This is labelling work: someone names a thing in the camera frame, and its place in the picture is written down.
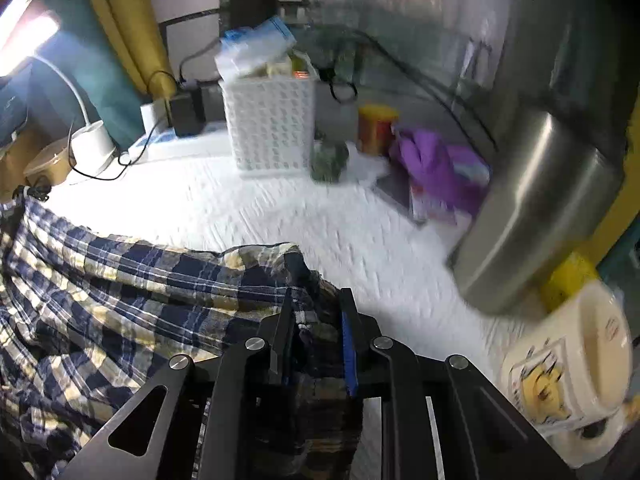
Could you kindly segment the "blue yellow plaid pants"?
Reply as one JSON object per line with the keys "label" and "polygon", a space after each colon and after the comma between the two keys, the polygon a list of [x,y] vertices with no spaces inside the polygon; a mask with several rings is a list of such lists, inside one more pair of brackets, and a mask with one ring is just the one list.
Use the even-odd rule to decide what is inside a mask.
{"label": "blue yellow plaid pants", "polygon": [[291,301],[296,427],[257,456],[345,479],[362,431],[347,392],[337,288],[291,243],[199,252],[102,237],[30,196],[1,207],[1,434],[6,479],[54,479],[172,356],[219,358]]}

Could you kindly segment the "small green object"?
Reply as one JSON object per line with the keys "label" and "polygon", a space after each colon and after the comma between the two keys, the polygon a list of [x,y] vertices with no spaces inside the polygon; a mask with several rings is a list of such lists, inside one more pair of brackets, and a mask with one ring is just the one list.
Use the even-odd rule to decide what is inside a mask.
{"label": "small green object", "polygon": [[348,159],[349,150],[345,142],[324,139],[314,146],[311,177],[318,182],[337,183]]}

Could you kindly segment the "white textured bedspread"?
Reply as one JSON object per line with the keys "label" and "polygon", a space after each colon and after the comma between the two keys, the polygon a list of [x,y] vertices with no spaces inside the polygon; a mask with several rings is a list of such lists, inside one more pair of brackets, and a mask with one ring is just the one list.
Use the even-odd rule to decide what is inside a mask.
{"label": "white textured bedspread", "polygon": [[524,312],[488,316],[459,296],[447,258],[468,220],[419,226],[374,192],[385,162],[351,154],[343,179],[244,178],[229,156],[196,156],[77,174],[48,207],[100,234],[221,252],[254,244],[297,245],[311,269],[352,290],[359,311],[386,335],[434,359],[466,356],[497,378],[506,350],[527,330]]}

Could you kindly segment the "white plastic lattice basket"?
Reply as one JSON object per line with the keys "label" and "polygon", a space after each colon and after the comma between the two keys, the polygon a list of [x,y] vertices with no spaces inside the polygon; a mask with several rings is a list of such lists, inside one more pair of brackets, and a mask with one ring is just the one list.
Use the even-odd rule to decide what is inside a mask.
{"label": "white plastic lattice basket", "polygon": [[299,174],[310,168],[317,80],[312,70],[220,84],[240,174],[265,177]]}

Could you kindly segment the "yellow orange jar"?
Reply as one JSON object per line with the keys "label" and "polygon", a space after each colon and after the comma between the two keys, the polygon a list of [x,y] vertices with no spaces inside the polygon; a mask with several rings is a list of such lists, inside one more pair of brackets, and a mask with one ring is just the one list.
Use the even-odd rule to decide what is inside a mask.
{"label": "yellow orange jar", "polygon": [[358,107],[358,151],[370,156],[385,156],[393,142],[393,125],[398,118],[398,110],[388,105]]}

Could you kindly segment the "purple cloth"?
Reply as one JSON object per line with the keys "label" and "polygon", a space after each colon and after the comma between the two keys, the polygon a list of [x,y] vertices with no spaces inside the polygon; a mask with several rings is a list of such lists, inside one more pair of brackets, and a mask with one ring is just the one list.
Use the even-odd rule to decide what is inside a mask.
{"label": "purple cloth", "polygon": [[414,220],[455,224],[456,214],[477,216],[487,194],[490,169],[472,148],[448,143],[430,130],[400,129],[390,157],[406,170]]}

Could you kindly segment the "black power adapter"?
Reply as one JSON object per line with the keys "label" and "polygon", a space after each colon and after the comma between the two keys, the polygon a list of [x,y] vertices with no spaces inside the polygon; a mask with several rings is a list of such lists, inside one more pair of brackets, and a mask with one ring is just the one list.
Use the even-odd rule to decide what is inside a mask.
{"label": "black power adapter", "polygon": [[168,113],[176,136],[196,136],[206,124],[203,93],[200,88],[175,94],[168,100]]}

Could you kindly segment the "white power strip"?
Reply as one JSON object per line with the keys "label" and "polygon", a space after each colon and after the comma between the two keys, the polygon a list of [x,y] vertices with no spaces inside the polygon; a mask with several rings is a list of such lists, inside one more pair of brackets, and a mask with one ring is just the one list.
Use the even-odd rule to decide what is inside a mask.
{"label": "white power strip", "polygon": [[144,135],[138,142],[140,146],[143,146],[146,142],[149,142],[149,144],[168,142],[175,137],[175,130],[169,123],[165,100],[158,99],[142,105],[140,114],[144,129]]}

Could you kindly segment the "cream cartoon mug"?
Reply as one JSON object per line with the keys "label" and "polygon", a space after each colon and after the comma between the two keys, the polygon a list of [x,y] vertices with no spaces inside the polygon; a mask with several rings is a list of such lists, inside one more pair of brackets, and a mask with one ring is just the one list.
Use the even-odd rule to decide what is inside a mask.
{"label": "cream cartoon mug", "polygon": [[500,388],[544,436],[613,416],[628,391],[631,336],[614,292],[591,281],[506,354]]}

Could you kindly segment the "blue white plastic bag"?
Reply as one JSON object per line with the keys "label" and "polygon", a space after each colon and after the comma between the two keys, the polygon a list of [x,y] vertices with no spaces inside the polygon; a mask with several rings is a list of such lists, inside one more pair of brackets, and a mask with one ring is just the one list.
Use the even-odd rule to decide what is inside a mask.
{"label": "blue white plastic bag", "polygon": [[219,76],[232,81],[264,68],[290,50],[296,39],[278,16],[256,27],[229,30],[220,38],[215,55]]}

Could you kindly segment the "white toilet paper roll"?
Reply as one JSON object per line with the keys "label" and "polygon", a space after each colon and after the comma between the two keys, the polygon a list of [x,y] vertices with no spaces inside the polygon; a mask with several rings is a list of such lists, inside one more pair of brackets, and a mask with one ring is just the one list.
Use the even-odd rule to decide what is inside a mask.
{"label": "white toilet paper roll", "polygon": [[578,469],[603,458],[618,440],[639,421],[639,396],[625,401],[617,412],[606,419],[572,431],[548,437],[548,442],[565,463]]}

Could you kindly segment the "brown lidded bowl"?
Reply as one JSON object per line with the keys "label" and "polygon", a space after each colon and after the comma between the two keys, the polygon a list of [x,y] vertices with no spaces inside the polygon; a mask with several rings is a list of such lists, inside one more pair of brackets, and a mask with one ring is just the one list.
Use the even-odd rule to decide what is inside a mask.
{"label": "brown lidded bowl", "polygon": [[43,148],[27,164],[23,174],[29,185],[47,182],[55,186],[63,183],[71,171],[67,141],[60,139]]}

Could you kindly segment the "teal curtain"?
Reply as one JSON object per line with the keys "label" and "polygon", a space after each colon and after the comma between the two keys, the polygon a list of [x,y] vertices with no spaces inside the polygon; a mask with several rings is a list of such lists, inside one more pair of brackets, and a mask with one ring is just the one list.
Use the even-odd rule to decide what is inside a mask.
{"label": "teal curtain", "polygon": [[144,133],[142,95],[122,68],[93,11],[90,0],[43,0],[61,20],[61,29],[38,50],[77,88],[87,109],[82,116],[77,100],[66,86],[56,91],[54,78],[46,84],[51,103],[64,122],[76,126],[102,120],[114,143],[126,150]]}

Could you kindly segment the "stainless steel tumbler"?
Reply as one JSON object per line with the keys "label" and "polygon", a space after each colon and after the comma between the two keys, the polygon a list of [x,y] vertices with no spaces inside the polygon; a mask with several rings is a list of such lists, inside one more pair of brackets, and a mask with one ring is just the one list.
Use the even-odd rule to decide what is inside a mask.
{"label": "stainless steel tumbler", "polygon": [[629,0],[512,0],[480,101],[498,150],[450,258],[461,297],[510,309],[594,232],[620,192],[639,85]]}

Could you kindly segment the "yellow curtain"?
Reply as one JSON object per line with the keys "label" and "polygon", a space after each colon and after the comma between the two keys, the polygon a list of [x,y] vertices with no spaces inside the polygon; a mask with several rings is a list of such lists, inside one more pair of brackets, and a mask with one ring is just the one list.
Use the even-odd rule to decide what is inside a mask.
{"label": "yellow curtain", "polygon": [[174,73],[151,0],[90,0],[122,68],[137,90],[168,100],[177,92]]}

